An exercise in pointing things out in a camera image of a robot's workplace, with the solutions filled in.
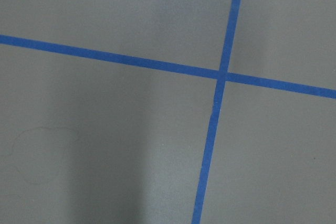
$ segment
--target blue tape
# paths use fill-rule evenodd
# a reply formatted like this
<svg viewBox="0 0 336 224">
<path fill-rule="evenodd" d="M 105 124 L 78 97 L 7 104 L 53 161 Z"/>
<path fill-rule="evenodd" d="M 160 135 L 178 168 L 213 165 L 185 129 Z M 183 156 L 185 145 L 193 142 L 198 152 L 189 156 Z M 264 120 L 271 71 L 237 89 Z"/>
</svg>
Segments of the blue tape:
<svg viewBox="0 0 336 224">
<path fill-rule="evenodd" d="M 223 100 L 223 95 L 224 95 L 226 75 L 227 75 L 227 70 L 228 70 L 230 56 L 231 56 L 233 40 L 235 36 L 239 6 L 240 6 L 240 0 L 231 1 L 231 8 L 230 8 L 229 19 L 227 22 L 227 27 L 226 27 L 226 35 L 225 35 L 225 40 L 224 40 L 222 59 L 220 61 L 221 63 L 219 66 L 218 79 L 217 79 L 217 84 L 216 84 L 216 89 L 215 89 L 215 94 L 214 94 L 214 105 L 212 109 L 212 115 L 209 121 L 208 132 L 207 132 L 207 137 L 206 137 L 206 142 L 205 142 L 205 147 L 204 147 L 203 160 L 202 160 L 202 167 L 201 167 L 201 172 L 200 172 L 200 179 L 198 181 L 198 188 L 197 188 L 197 193 L 196 193 L 196 198 L 195 198 L 195 206 L 194 206 L 194 212 L 193 212 L 193 217 L 192 217 L 192 222 L 191 222 L 192 224 L 200 224 L 201 222 L 205 191 L 206 191 L 207 181 L 209 177 L 210 164 L 211 164 L 211 159 L 212 159 L 212 154 L 213 154 L 213 149 L 214 149 L 214 144 L 215 144 L 220 108 L 222 106 L 222 100 Z"/>
<path fill-rule="evenodd" d="M 95 60 L 103 60 L 125 65 L 163 70 L 168 72 L 183 73 L 192 76 L 206 77 L 211 79 L 217 79 L 218 76 L 218 71 L 213 69 L 198 68 L 158 60 L 143 59 L 133 56 L 113 54 L 111 52 L 102 52 L 79 47 L 71 47 L 6 35 L 0 35 L 0 44 L 42 50 L 47 52 L 55 52 L 58 54 L 72 55 Z"/>
<path fill-rule="evenodd" d="M 227 73 L 226 80 L 259 87 L 286 90 L 296 93 L 317 95 L 319 97 L 336 99 L 336 90 L 318 88 L 303 84 L 296 84 L 292 82 L 277 81 L 253 76 L 245 76 L 243 74 L 237 74 L 237 73 Z"/>
<path fill-rule="evenodd" d="M 0 44 L 17 46 L 29 49 L 36 49 L 47 52 L 55 52 L 58 54 L 64 55 L 72 55 L 89 59 L 97 59 L 109 62 L 120 63 L 124 65 L 138 66 L 143 68 L 157 69 L 168 72 L 182 73 L 191 76 L 199 76 L 210 79 L 217 79 L 218 71 L 213 69 L 206 68 L 198 68 L 187 65 L 181 65 L 176 63 L 158 61 L 158 60 L 150 60 L 126 55 L 113 54 L 110 52 L 102 52 L 78 47 L 71 47 L 65 45 L 59 45 L 49 42 L 43 42 L 32 39 L 24 39 L 6 35 L 0 35 Z M 314 86 L 307 86 L 302 84 L 296 84 L 291 82 L 277 81 L 253 76 L 246 76 L 243 74 L 237 73 L 227 73 L 226 77 L 227 81 L 243 83 L 248 85 L 273 88 L 279 90 L 286 90 L 296 93 L 303 93 L 309 95 L 317 95 L 320 97 L 327 98 L 336 98 L 336 90 L 319 88 Z"/>
</svg>

